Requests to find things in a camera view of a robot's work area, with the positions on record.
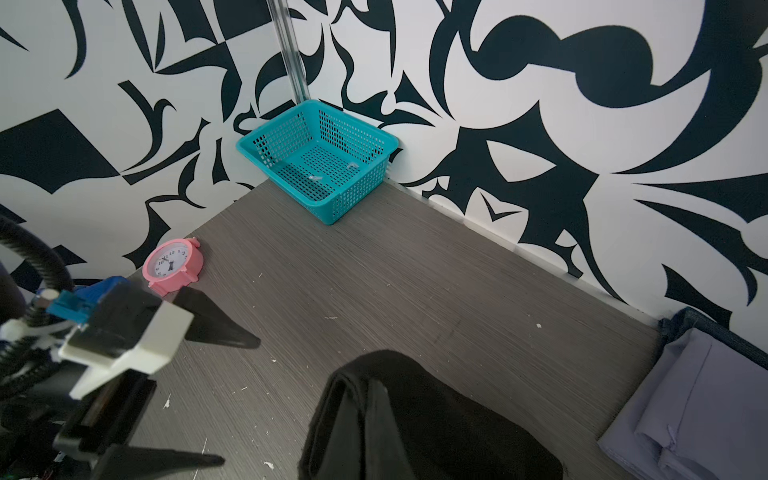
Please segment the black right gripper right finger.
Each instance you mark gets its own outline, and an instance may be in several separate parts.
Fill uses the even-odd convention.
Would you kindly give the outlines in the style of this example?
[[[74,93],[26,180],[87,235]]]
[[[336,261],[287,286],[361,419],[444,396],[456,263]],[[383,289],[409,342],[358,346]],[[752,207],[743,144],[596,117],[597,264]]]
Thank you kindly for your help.
[[[366,479],[415,479],[391,408],[386,387],[377,380],[368,383],[364,415]]]

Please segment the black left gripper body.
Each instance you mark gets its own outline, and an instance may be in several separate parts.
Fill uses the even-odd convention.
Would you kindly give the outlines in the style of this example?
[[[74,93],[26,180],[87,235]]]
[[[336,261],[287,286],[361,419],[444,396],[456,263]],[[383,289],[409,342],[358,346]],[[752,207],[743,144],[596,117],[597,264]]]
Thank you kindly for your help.
[[[129,443],[157,382],[130,371],[76,400],[70,390],[83,372],[67,364],[1,402],[3,479],[88,479],[110,446]]]

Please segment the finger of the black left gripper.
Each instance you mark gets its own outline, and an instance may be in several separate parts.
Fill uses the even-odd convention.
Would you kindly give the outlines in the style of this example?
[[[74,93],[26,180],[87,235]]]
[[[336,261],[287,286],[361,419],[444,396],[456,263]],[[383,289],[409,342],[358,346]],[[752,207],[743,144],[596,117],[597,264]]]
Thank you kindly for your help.
[[[193,315],[184,339],[201,344],[257,349],[261,339],[230,318],[208,295],[185,286],[173,304]]]
[[[161,479],[224,464],[225,459],[215,454],[112,445],[96,463],[91,479]]]

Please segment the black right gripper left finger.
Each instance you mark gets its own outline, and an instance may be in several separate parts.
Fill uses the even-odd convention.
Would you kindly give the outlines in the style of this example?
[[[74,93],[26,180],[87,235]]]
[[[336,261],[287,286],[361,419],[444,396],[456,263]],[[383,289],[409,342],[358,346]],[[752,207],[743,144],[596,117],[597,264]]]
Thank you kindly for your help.
[[[363,479],[363,420],[346,389],[333,389],[324,405],[317,438],[317,479]]]

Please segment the black garment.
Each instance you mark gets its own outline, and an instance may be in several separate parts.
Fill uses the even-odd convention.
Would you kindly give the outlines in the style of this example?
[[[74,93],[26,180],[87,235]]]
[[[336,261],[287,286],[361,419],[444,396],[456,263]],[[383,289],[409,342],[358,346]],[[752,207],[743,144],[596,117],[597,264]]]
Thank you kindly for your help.
[[[333,389],[346,389],[363,420],[368,383],[381,382],[415,479],[561,479],[560,460],[528,431],[460,394],[410,357],[391,350],[362,355],[328,379],[298,463],[301,479],[316,478],[317,438]]]

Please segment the lilac skirt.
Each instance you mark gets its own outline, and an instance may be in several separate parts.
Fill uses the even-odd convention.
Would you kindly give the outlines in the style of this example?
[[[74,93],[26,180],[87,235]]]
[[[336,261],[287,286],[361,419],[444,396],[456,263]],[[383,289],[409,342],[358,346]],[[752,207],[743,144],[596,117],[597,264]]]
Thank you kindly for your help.
[[[665,347],[598,445],[639,479],[764,479],[767,370],[692,329]]]

